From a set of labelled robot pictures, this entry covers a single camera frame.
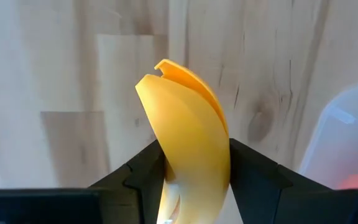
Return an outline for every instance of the yellow banana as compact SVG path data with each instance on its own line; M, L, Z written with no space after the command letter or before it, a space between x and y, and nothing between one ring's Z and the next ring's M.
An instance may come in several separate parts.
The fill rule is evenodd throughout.
M227 124L218 99L197 75L170 60L136 90L167 158L157 223L213 223L230 178Z

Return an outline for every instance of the wood knot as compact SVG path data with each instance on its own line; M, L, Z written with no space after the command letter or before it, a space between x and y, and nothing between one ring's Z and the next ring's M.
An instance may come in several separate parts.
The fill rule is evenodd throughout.
M258 102L254 116L248 124L248 141L261 142L270 132L273 124L273 109L266 102Z

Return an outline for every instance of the banana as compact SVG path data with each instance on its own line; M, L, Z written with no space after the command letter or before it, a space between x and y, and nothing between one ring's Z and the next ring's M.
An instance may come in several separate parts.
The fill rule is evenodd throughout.
M213 223L230 179L229 135L210 87L185 67L164 59L136 85L167 158L157 223Z

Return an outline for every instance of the wooden wall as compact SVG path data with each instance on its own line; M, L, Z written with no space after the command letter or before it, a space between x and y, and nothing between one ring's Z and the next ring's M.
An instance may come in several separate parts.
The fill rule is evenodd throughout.
M297 169L358 83L358 1L0 0L0 187L85 187L155 139L134 85L162 58L236 138ZM239 223L229 194L218 222Z

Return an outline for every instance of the white plastic container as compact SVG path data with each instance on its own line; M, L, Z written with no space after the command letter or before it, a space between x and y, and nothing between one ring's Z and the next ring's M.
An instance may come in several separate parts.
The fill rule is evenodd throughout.
M299 173L332 189L358 174L358 85L325 107Z

